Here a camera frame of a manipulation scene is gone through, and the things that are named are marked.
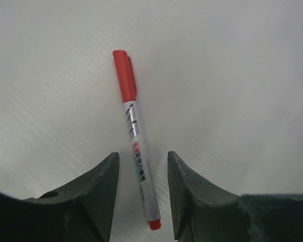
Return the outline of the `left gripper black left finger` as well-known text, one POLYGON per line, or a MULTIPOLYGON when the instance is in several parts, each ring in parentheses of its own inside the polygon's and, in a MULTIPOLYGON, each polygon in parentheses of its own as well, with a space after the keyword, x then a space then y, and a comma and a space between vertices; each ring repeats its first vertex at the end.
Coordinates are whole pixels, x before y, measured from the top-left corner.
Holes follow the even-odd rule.
POLYGON ((109 241, 119 154, 39 198, 0 193, 0 241, 109 241))

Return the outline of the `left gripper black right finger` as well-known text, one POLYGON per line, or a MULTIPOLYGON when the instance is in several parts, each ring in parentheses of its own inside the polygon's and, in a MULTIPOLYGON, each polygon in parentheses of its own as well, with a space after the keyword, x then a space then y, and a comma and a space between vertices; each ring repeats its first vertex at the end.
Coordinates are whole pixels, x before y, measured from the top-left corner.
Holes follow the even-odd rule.
POLYGON ((173 151, 168 185, 177 241, 303 241, 303 194, 235 195, 173 151))

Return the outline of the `white pen red end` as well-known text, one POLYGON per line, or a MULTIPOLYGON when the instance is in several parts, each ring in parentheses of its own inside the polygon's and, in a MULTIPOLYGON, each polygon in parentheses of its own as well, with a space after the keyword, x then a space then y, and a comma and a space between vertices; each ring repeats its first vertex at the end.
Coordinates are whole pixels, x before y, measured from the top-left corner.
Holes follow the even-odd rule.
POLYGON ((156 190, 149 167, 147 146, 139 118, 136 101, 124 103, 128 133, 137 168, 146 220, 151 230, 161 228, 161 214, 156 190))

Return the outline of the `red pen cap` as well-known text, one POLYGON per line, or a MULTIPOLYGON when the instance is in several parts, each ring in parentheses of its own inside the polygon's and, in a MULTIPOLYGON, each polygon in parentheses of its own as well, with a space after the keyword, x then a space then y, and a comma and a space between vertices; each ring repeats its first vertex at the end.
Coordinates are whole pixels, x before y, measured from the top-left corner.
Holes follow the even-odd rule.
POLYGON ((114 50, 113 58, 123 103, 135 101, 137 86, 130 56, 124 50, 114 50))

